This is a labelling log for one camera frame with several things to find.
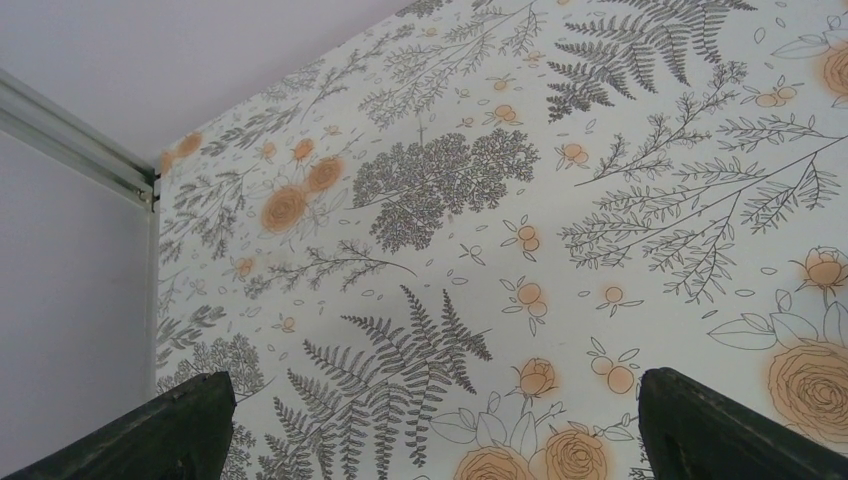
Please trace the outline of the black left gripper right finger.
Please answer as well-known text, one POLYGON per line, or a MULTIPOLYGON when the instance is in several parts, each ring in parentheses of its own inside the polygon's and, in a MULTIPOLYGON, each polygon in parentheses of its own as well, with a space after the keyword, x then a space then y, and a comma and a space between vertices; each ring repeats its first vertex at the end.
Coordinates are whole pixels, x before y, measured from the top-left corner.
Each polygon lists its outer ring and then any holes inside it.
POLYGON ((662 367, 647 370, 639 432, 656 479, 845 479, 847 458, 662 367))

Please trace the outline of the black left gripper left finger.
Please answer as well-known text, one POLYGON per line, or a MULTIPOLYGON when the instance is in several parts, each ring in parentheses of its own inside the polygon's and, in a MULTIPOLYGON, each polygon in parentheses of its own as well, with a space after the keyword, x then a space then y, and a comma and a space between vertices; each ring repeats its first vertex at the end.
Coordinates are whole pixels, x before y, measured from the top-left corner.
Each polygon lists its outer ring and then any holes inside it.
POLYGON ((219 479, 237 402, 228 372, 196 375, 9 479, 219 479))

